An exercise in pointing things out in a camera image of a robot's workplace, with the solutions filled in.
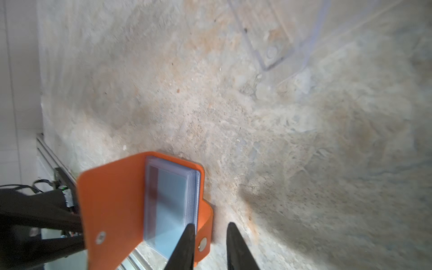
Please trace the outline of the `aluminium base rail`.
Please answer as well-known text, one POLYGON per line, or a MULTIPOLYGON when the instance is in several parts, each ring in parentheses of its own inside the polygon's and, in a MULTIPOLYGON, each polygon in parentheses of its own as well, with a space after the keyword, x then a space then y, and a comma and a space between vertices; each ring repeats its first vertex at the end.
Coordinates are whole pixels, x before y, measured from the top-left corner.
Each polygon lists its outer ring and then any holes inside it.
MULTIPOLYGON (((43 134, 37 134, 38 169, 42 178, 60 181, 63 185, 74 188, 75 178, 68 172, 64 164, 47 146, 43 134)), ((70 256, 48 262, 45 270, 86 270, 88 252, 86 250, 70 256)), ((129 256, 118 266, 119 270, 150 270, 151 266, 137 251, 133 250, 129 256)))

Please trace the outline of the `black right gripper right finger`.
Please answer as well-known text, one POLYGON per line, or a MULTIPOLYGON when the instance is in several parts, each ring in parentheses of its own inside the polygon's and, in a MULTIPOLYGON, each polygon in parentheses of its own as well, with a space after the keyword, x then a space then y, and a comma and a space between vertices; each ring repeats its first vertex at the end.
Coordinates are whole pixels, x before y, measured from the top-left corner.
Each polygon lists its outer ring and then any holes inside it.
POLYGON ((227 227, 227 269, 260 270, 235 223, 227 227))

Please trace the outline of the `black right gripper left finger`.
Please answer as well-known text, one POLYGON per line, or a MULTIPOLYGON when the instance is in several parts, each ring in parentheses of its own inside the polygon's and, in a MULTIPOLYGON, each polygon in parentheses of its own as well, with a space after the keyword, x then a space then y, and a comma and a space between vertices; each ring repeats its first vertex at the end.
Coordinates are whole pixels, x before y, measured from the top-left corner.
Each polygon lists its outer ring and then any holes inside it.
POLYGON ((186 226, 164 270, 193 270, 195 254, 195 225, 186 226))

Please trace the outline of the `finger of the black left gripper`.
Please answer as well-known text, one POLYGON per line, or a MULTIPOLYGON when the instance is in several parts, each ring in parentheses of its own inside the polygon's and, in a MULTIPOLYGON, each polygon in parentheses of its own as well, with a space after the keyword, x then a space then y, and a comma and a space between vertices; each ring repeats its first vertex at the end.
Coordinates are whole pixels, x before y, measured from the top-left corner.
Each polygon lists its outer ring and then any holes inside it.
POLYGON ((1 269, 32 270, 85 249, 83 236, 57 239, 1 236, 1 269))
POLYGON ((14 225, 83 232, 79 215, 38 195, 1 190, 1 227, 14 225))

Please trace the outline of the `orange card holder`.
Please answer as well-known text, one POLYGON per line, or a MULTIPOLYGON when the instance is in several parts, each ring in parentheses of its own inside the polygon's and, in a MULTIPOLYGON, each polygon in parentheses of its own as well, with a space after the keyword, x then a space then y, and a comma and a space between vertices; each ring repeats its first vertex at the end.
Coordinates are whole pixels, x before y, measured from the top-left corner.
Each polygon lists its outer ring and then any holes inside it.
POLYGON ((114 270, 143 241, 145 160, 155 156, 195 169, 202 165, 149 151, 84 171, 76 180, 88 269, 114 270))

